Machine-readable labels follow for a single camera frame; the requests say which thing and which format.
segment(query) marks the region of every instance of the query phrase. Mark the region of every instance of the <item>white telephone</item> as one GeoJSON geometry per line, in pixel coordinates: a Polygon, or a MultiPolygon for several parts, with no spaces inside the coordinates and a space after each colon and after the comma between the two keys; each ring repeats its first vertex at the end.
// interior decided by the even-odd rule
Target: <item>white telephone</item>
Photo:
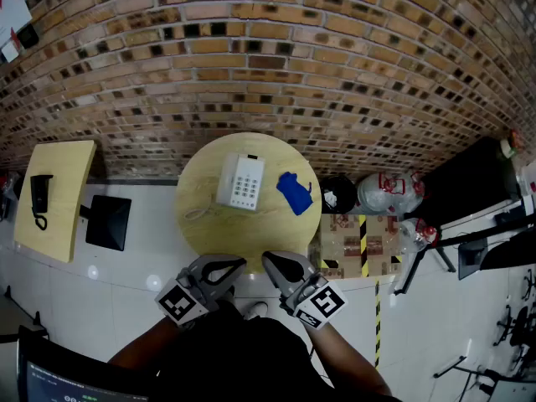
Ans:
{"type": "Polygon", "coordinates": [[[257,210],[265,160],[255,155],[230,153],[219,177],[216,203],[257,210]]]}

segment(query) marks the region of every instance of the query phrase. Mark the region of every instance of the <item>blue object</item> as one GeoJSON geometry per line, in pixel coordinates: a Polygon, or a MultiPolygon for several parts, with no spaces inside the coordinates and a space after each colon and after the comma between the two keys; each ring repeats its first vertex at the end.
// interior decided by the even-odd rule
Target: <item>blue object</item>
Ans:
{"type": "Polygon", "coordinates": [[[276,188],[285,195],[288,204],[296,216],[302,214],[312,204],[311,182],[309,182],[309,190],[307,191],[307,189],[298,183],[298,176],[295,173],[286,172],[282,174],[279,177],[276,188]]]}

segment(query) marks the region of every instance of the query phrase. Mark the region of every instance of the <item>cardboard box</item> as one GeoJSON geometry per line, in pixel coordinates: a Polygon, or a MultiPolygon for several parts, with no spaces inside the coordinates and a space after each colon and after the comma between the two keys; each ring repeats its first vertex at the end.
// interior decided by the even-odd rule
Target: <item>cardboard box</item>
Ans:
{"type": "Polygon", "coordinates": [[[327,279],[399,274],[399,223],[394,216],[323,214],[317,266],[327,279]]]}

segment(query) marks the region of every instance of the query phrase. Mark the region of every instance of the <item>yellow board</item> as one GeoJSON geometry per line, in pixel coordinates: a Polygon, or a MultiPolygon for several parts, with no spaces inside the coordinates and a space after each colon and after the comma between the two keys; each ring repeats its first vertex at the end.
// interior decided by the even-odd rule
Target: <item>yellow board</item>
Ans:
{"type": "Polygon", "coordinates": [[[95,154],[95,142],[38,144],[26,171],[17,208],[15,241],[62,262],[71,262],[75,250],[80,201],[95,154]],[[30,177],[51,174],[49,209],[42,231],[32,213],[30,177]]]}
{"type": "Polygon", "coordinates": [[[307,251],[320,222],[322,200],[317,176],[294,147],[274,137],[247,132],[221,137],[190,159],[178,180],[175,207],[179,227],[198,254],[238,255],[248,260],[246,272],[263,272],[260,258],[266,250],[307,251]],[[230,152],[265,159],[256,212],[215,203],[221,169],[230,152]],[[300,216],[294,215],[276,189],[285,172],[297,174],[297,181],[307,189],[312,184],[312,205],[300,216]],[[184,218],[188,211],[209,205],[210,210],[200,218],[184,218]]]}

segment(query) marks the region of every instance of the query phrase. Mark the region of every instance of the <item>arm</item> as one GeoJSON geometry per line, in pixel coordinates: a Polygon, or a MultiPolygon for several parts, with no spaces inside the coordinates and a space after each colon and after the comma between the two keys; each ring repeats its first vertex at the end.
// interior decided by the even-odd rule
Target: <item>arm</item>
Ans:
{"type": "Polygon", "coordinates": [[[327,323],[320,330],[305,326],[312,346],[337,389],[359,389],[391,396],[389,386],[366,358],[327,323]]]}
{"type": "Polygon", "coordinates": [[[159,369],[159,361],[169,345],[181,332],[169,317],[165,317],[143,335],[126,345],[108,363],[156,374],[159,369]]]}

